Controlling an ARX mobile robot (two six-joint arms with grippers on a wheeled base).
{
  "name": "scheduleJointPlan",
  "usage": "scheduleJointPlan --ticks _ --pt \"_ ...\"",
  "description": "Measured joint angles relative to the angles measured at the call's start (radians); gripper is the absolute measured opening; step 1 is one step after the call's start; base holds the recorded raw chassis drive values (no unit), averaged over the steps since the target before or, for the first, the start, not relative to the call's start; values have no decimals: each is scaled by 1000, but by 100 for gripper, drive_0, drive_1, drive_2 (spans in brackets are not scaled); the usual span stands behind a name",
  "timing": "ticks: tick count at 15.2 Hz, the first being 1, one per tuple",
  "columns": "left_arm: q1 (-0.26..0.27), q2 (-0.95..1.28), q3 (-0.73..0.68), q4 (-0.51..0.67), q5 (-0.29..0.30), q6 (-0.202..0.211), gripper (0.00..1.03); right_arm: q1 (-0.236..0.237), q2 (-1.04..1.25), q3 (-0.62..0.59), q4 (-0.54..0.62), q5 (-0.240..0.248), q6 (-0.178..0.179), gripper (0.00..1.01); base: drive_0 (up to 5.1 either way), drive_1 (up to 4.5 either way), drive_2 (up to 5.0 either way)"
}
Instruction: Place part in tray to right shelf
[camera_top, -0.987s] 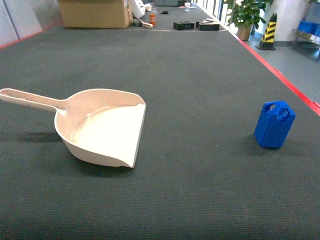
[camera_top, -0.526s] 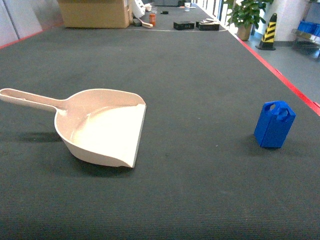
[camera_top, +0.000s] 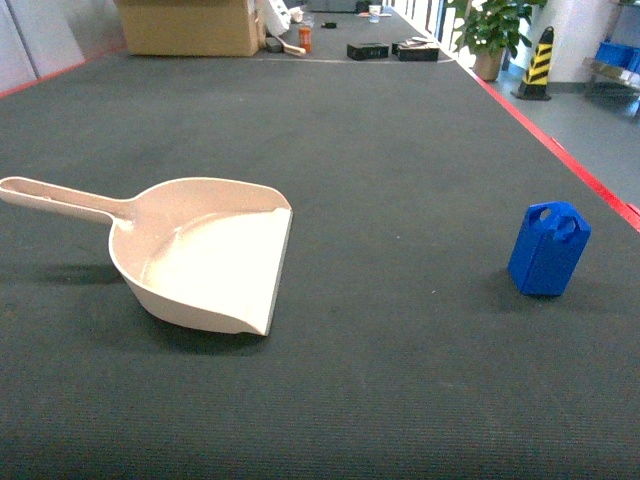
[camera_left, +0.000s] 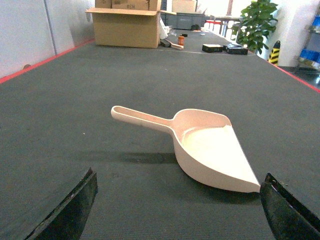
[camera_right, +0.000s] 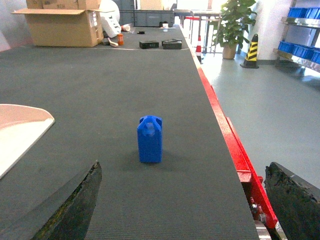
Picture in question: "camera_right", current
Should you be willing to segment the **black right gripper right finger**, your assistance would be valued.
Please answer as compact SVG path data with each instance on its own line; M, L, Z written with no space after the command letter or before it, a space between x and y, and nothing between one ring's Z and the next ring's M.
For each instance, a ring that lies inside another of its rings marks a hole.
M265 190L289 240L320 238L320 189L277 162L265 169Z

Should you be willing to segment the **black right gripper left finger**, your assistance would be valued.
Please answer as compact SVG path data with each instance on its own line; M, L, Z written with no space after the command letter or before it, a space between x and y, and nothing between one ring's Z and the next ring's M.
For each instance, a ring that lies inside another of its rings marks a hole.
M93 216L102 181L96 161L37 207L1 230L2 240L83 240Z

